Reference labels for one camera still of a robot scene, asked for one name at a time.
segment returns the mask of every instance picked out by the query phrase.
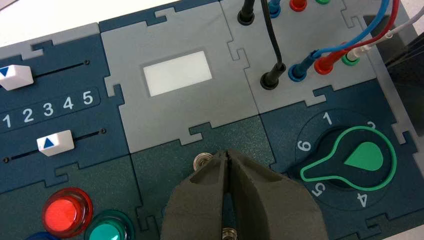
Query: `black plug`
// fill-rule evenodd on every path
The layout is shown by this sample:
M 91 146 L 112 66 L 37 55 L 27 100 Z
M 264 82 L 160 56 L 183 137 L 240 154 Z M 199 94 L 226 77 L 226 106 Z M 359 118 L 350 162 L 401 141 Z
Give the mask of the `black plug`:
M 281 63 L 281 66 L 278 66 L 278 63 L 274 65 L 271 71 L 266 72 L 260 78 L 260 85 L 266 90 L 273 90 L 278 86 L 279 77 L 286 71 L 286 65 Z
M 255 14 L 253 13 L 253 5 L 255 0 L 244 0 L 243 7 L 238 12 L 237 20 L 241 25 L 248 26 L 253 23 Z

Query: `metal screw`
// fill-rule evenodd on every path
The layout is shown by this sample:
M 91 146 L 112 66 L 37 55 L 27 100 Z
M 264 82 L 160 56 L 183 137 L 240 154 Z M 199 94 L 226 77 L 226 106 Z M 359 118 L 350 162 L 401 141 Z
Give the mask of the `metal screw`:
M 194 171 L 197 171 L 201 166 L 209 162 L 209 160 L 211 160 L 212 157 L 213 155 L 208 152 L 202 152 L 199 155 L 197 155 L 193 161 Z
M 232 227 L 222 229 L 222 240 L 237 240 L 237 231 Z

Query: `number 1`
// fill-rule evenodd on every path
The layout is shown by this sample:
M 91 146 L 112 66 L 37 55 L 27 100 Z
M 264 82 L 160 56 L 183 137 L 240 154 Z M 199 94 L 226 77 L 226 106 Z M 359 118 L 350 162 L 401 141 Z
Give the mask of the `number 1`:
M 333 125 L 333 122 L 330 119 L 330 115 L 328 112 L 325 112 L 324 116 L 322 117 L 323 119 L 327 119 L 328 124 Z
M 11 117 L 9 116 L 9 114 L 7 114 L 5 118 L 3 118 L 3 122 L 4 121 L 6 121 L 7 127 L 10 129 L 11 128 Z

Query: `number 3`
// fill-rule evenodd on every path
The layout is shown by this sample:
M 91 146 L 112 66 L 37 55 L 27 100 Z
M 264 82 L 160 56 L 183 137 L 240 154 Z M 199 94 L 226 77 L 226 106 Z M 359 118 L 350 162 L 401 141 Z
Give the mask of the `number 3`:
M 93 97 L 89 94 L 91 94 L 92 91 L 86 91 L 82 94 L 82 99 L 84 100 L 85 105 L 90 105 L 93 103 Z
M 48 111 L 48 112 L 45 112 L 44 113 L 44 116 L 51 116 L 52 114 L 53 114 L 53 108 L 52 108 L 52 104 L 50 103 L 50 102 L 47 102 L 46 104 L 44 104 L 43 106 L 42 106 L 46 111 Z

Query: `red button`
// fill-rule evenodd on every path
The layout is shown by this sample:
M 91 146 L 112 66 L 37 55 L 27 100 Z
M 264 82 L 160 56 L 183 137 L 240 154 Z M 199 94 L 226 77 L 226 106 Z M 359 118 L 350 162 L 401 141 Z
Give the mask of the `red button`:
M 45 224 L 54 231 L 69 229 L 77 219 L 77 207 L 66 199 L 52 202 L 45 211 Z
M 59 238 L 71 238 L 80 234 L 90 224 L 93 204 L 83 190 L 64 188 L 54 193 L 42 210 L 44 228 Z

